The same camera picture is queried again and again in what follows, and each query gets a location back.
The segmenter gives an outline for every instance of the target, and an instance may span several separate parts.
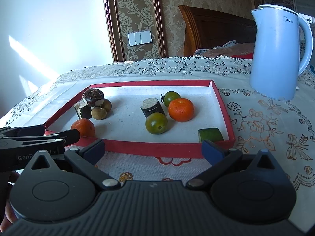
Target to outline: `white wall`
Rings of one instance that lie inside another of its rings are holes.
[[[112,62],[103,0],[0,0],[0,118],[54,75]]]

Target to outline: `ribbed black surface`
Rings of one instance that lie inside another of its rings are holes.
[[[302,235],[288,221],[246,225],[218,212],[204,192],[187,190],[180,181],[127,181],[103,192],[83,215],[55,224],[15,223],[4,236],[273,236]]]

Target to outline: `orange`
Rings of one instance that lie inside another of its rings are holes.
[[[174,99],[169,104],[169,115],[176,121],[188,121],[194,116],[194,105],[187,98]]]
[[[75,121],[71,129],[77,129],[80,132],[80,136],[94,137],[95,127],[89,119],[79,119]]]

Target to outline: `table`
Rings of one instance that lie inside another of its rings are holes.
[[[303,231],[315,223],[315,78],[305,71],[292,101],[276,101],[249,85],[251,59],[220,56],[172,57],[122,62],[72,70],[17,104],[0,126],[45,123],[75,94],[90,84],[161,79],[213,79],[223,97],[236,135],[235,147],[255,154],[268,148],[287,173],[297,202],[290,220]],[[181,180],[210,165],[204,159],[136,156],[106,152],[101,170],[125,180]]]

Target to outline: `light blue kettle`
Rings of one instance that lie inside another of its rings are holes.
[[[298,76],[310,62],[313,36],[309,23],[288,8],[264,4],[251,11],[257,25],[250,85],[277,100],[291,100]],[[299,26],[305,35],[300,62]]]

